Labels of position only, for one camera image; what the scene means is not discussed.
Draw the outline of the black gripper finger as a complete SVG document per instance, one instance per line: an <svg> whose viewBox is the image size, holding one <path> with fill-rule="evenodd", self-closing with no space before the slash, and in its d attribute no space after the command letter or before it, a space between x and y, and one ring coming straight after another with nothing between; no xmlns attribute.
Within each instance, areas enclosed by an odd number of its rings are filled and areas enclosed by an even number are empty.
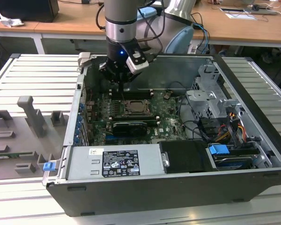
<svg viewBox="0 0 281 225"><path fill-rule="evenodd" d="M137 75L133 74L121 74L121 92L124 91L125 84L132 82L136 77Z"/></svg>
<svg viewBox="0 0 281 225"><path fill-rule="evenodd" d="M104 62L100 64L99 71L112 85L118 85L118 92L121 92L121 70L117 62Z"/></svg>

